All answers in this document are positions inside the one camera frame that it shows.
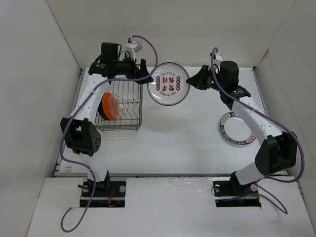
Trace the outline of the black plate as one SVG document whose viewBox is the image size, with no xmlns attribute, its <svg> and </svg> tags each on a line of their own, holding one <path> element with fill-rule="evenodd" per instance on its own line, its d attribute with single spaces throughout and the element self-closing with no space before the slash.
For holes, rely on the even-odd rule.
<svg viewBox="0 0 316 237">
<path fill-rule="evenodd" d="M 102 119 L 109 120 L 108 117 L 104 113 L 104 110 L 103 110 L 103 107 L 102 107 L 102 102 L 99 103 L 98 113 L 99 113 L 99 115 L 101 116 Z"/>
</svg>

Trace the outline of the orange plate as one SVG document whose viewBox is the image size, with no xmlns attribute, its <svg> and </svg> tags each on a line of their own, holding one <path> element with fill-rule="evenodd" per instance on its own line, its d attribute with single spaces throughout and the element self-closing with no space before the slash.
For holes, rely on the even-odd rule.
<svg viewBox="0 0 316 237">
<path fill-rule="evenodd" d="M 109 120 L 116 120 L 118 117 L 118 103 L 113 94 L 106 92 L 102 96 L 101 105 L 105 116 Z"/>
</svg>

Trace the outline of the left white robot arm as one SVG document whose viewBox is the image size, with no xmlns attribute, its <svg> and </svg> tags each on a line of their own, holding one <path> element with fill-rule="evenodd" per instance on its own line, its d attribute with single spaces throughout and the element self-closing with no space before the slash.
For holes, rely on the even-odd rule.
<svg viewBox="0 0 316 237">
<path fill-rule="evenodd" d="M 75 110 L 68 118 L 62 118 L 62 160 L 78 164 L 88 170 L 87 188 L 105 196 L 110 191 L 110 178 L 106 168 L 94 157 L 101 147 L 101 134 L 94 125 L 97 110 L 109 86 L 114 81 L 130 81 L 138 84 L 152 82 L 146 60 L 137 63 L 136 53 L 142 48 L 138 41 L 129 40 L 126 54 L 121 59 L 121 45 L 112 42 L 101 44 L 101 54 L 88 70 L 86 88 Z"/>
</svg>

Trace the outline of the white plate red characters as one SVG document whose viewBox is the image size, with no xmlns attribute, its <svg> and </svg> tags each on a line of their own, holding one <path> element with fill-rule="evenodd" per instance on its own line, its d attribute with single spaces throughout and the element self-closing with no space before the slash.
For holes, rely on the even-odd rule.
<svg viewBox="0 0 316 237">
<path fill-rule="evenodd" d="M 147 84 L 149 96 L 159 105 L 174 106 L 189 94 L 187 71 L 179 64 L 165 62 L 157 66 L 152 74 L 153 81 Z"/>
</svg>

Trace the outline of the white plate green rim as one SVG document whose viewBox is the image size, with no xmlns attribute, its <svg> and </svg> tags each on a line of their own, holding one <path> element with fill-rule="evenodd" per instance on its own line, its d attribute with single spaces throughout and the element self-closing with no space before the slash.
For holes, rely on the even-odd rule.
<svg viewBox="0 0 316 237">
<path fill-rule="evenodd" d="M 234 112 L 222 115 L 218 126 L 220 134 L 230 145 L 244 147 L 256 141 L 251 129 Z"/>
</svg>

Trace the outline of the clear glass plate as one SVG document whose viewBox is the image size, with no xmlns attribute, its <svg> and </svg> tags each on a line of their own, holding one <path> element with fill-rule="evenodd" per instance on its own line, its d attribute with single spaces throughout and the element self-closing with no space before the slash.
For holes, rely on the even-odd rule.
<svg viewBox="0 0 316 237">
<path fill-rule="evenodd" d="M 123 117 L 123 108 L 124 104 L 121 99 L 121 97 L 118 94 L 112 94 L 113 100 L 112 100 L 112 116 L 114 117 L 115 120 L 121 120 Z"/>
</svg>

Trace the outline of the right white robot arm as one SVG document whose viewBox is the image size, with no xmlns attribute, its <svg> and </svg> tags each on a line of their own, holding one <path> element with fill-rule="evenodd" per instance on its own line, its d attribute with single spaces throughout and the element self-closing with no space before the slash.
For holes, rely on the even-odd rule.
<svg viewBox="0 0 316 237">
<path fill-rule="evenodd" d="M 238 77 L 237 64 L 223 61 L 216 67 L 216 72 L 204 65 L 186 81 L 199 90 L 217 90 L 222 102 L 245 122 L 260 144 L 254 162 L 233 172 L 228 181 L 214 183 L 219 187 L 217 197 L 247 195 L 248 187 L 256 181 L 296 164 L 296 137 L 260 112 L 250 93 L 239 85 Z"/>
</svg>

